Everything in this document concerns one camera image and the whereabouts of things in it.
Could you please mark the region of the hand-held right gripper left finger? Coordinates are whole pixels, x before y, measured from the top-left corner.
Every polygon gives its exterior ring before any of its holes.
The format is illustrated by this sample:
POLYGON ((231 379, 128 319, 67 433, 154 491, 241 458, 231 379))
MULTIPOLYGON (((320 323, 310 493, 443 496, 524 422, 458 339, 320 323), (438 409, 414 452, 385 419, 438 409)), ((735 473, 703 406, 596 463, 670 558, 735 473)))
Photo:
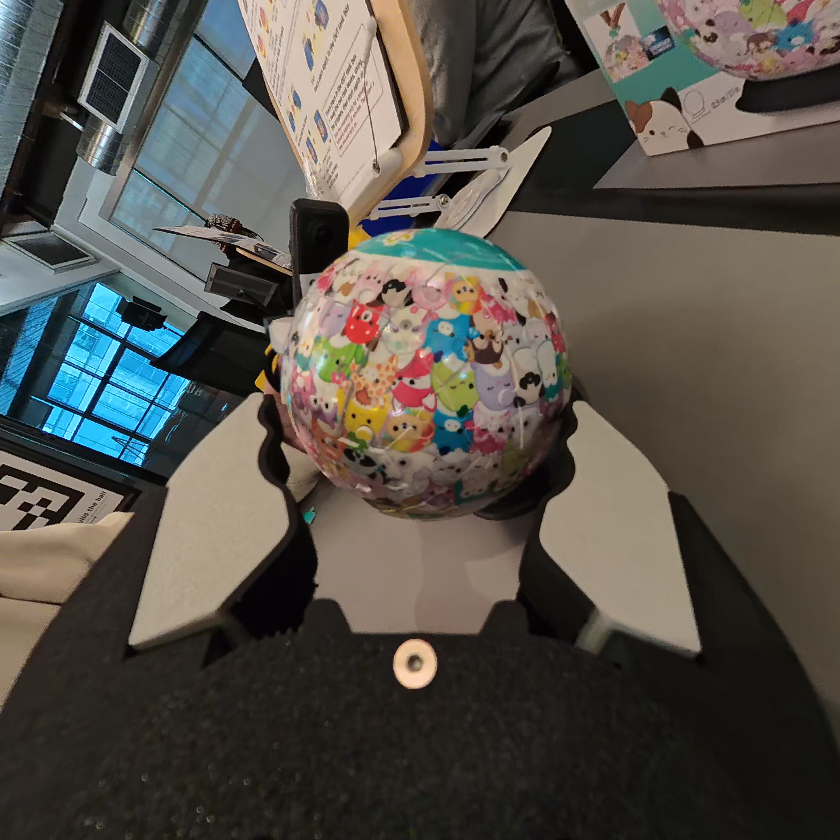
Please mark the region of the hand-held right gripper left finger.
POLYGON ((129 645, 222 628, 263 637, 297 628, 318 568, 287 488, 274 400, 251 395, 167 481, 129 645))

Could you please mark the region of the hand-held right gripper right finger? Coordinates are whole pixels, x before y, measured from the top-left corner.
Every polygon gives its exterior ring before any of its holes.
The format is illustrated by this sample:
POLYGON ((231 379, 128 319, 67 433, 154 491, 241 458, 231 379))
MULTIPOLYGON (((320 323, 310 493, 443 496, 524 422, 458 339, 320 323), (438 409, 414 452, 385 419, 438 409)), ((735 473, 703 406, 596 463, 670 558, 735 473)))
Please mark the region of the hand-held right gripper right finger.
POLYGON ((615 637, 701 652, 669 489, 588 402, 570 405, 573 474, 539 509, 520 593, 558 637, 602 655, 615 637))

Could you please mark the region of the colourful puzzle ball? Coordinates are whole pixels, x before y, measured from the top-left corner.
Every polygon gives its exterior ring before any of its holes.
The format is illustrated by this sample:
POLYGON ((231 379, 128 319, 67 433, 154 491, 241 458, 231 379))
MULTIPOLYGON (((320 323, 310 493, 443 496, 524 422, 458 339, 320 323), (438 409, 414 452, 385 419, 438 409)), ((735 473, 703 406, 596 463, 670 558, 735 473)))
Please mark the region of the colourful puzzle ball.
POLYGON ((560 314, 491 242, 449 229, 369 238, 302 296, 279 394, 315 466, 386 515, 477 513, 548 458, 572 396, 560 314))

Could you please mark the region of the person's left forearm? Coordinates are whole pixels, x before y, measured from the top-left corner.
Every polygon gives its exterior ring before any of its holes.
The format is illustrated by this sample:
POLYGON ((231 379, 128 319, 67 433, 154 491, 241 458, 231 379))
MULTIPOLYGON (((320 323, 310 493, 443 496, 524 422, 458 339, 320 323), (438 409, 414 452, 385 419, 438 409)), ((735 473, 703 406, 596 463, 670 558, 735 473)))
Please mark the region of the person's left forearm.
POLYGON ((286 484, 295 502, 301 502, 319 483, 322 473, 306 453, 285 444, 282 452, 289 467, 286 484))

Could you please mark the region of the black ball stand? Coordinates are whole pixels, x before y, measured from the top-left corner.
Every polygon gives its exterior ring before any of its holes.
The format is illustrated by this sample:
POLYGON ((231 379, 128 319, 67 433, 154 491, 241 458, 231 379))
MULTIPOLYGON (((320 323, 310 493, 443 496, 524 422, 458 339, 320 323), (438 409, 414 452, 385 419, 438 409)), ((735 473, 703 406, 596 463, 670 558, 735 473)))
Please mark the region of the black ball stand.
POLYGON ((518 487, 477 511, 476 516, 490 521, 518 518, 536 511, 546 499, 560 494, 569 486, 575 472, 569 438, 578 427, 572 405, 586 397, 580 378, 573 374, 570 403, 560 415, 560 431, 546 459, 518 487))

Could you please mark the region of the puzzle box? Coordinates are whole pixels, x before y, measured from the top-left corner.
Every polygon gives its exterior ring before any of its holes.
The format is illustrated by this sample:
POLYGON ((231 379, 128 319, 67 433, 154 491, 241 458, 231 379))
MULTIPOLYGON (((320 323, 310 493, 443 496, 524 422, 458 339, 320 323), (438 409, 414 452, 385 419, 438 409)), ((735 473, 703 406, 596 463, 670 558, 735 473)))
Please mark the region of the puzzle box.
POLYGON ((839 120, 838 1, 573 1, 648 156, 839 120))

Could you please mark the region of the person's left hand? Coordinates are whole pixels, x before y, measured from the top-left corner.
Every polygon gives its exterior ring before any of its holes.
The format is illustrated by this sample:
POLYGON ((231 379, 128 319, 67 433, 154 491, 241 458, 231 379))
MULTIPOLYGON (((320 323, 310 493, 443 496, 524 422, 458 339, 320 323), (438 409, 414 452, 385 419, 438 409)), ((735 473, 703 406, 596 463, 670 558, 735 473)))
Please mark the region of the person's left hand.
POLYGON ((283 443, 306 455, 307 450, 299 439, 299 436, 291 421, 291 417, 287 410, 286 404, 282 401, 278 392, 272 392, 271 395, 276 405, 276 412, 279 417, 280 425, 282 428, 283 443))

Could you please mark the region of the black studio light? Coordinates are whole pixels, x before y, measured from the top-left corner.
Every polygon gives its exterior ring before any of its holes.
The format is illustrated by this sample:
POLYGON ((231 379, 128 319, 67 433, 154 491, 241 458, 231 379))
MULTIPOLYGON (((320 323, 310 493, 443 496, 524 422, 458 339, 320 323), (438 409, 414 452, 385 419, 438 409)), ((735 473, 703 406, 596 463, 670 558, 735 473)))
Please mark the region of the black studio light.
POLYGON ((165 325, 161 307, 138 297, 121 298, 116 312, 123 323, 142 331, 156 331, 165 325))

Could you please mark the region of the black framed sign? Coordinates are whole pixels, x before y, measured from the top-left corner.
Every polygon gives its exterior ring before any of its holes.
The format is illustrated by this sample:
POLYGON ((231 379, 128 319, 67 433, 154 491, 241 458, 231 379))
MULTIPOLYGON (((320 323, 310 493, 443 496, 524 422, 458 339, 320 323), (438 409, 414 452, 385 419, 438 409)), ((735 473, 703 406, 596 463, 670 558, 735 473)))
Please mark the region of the black framed sign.
POLYGON ((1 443, 1 530, 96 524, 128 511, 140 490, 12 440, 1 443))

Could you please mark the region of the printed instruction sheet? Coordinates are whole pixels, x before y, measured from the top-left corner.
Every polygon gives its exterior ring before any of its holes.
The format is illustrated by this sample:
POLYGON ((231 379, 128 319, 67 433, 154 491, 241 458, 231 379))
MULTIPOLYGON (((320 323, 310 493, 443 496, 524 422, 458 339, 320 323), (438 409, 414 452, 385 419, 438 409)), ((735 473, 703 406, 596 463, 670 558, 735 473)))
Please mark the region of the printed instruction sheet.
POLYGON ((271 101, 311 188, 345 208, 383 174, 403 116, 365 1, 239 1, 271 101))

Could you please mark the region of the instruction sheet on stand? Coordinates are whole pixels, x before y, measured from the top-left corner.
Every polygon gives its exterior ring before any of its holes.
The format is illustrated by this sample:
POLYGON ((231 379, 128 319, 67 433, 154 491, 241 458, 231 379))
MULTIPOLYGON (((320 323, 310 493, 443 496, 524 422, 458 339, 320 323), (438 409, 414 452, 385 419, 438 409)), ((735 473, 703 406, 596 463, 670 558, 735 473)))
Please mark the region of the instruction sheet on stand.
MULTIPOLYGON (((414 173, 431 140, 445 149, 453 146, 483 118, 511 105, 541 70, 562 59, 549 2, 368 4, 369 25, 382 47, 404 123, 401 139, 381 159, 384 173, 350 208, 337 203, 352 227, 414 173)), ((267 95, 269 111, 301 168, 267 95)), ((336 203, 318 196, 301 171, 311 197, 336 203)))

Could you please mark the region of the window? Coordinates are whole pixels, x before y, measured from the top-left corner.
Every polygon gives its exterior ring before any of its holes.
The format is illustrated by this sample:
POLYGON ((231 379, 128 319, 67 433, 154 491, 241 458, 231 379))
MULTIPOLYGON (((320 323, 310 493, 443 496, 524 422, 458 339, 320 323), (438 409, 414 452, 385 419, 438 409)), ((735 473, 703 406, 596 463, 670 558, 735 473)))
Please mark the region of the window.
POLYGON ((93 282, 19 314, 24 322, 2 377, 2 413, 126 464, 152 467, 153 445, 189 381, 153 361, 183 336, 165 322, 145 331, 122 320, 123 299, 93 282))

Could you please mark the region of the ceiling vent grille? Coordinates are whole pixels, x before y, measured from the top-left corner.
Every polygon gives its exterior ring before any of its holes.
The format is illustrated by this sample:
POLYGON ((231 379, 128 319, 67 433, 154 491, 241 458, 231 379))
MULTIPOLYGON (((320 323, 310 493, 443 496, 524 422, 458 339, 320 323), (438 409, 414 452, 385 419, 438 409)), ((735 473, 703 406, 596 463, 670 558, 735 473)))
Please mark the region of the ceiling vent grille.
POLYGON ((150 65, 151 59, 127 36, 104 23, 82 83, 79 104, 122 133, 150 65))

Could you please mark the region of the silver ventilation duct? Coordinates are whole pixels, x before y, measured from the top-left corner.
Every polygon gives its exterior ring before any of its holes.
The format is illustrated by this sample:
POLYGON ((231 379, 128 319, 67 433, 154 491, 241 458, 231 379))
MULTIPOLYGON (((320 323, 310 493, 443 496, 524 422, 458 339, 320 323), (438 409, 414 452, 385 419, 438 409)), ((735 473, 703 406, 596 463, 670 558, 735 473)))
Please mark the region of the silver ventilation duct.
POLYGON ((183 29, 191 25, 190 9, 191 2, 132 1, 119 25, 106 22, 141 49, 151 64, 122 133, 81 107, 87 120, 77 155, 94 170, 110 177, 124 176, 133 164, 183 47, 183 29))
POLYGON ((63 7, 61 1, 1 2, 2 189, 12 171, 63 7))

